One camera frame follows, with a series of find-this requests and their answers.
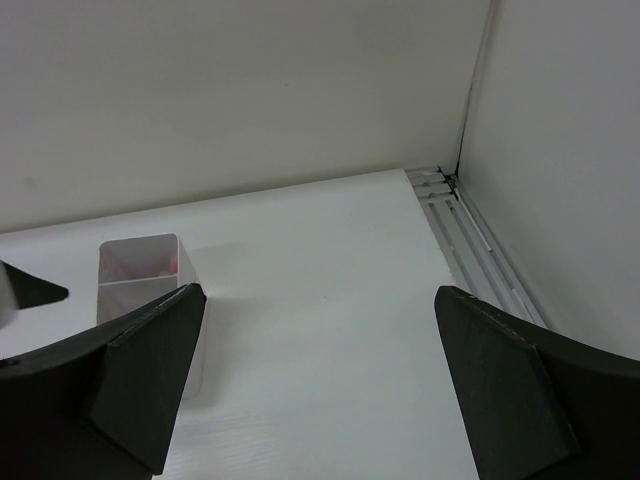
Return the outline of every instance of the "clear plastic cup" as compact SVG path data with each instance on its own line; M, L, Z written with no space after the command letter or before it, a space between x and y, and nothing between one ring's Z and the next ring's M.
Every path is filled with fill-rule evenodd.
M13 289L4 270L4 264L0 262L0 328L11 323L17 310Z

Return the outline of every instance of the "white wall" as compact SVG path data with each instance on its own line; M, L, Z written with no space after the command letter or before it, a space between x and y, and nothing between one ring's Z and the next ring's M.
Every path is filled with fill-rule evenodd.
M0 231L454 165L489 0L4 0Z
M462 182L557 330L640 358L640 2L500 3Z

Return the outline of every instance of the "square plastic container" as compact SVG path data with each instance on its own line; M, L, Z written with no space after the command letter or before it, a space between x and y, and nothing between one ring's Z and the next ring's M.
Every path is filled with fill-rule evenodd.
M173 233L123 238L100 246L97 323L105 323L142 307L179 286L198 283L182 242ZM182 394L200 391L204 364L206 311Z

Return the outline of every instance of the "black object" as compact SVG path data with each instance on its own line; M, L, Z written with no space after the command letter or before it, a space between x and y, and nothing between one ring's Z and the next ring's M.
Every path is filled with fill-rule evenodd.
M163 471L206 297L187 285L0 365L0 477L148 480Z
M60 302L69 296L69 290L64 287L29 275L8 263L0 263L7 273L7 279L20 310Z
M640 478L640 362L455 287L435 309L481 480Z

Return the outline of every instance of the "white table surface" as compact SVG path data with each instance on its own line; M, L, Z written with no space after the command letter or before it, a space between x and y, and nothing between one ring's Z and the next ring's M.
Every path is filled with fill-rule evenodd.
M478 478L433 310L453 280L402 171L0 235L71 291L0 331L0 356L92 327L100 244L162 232L212 316L161 478Z

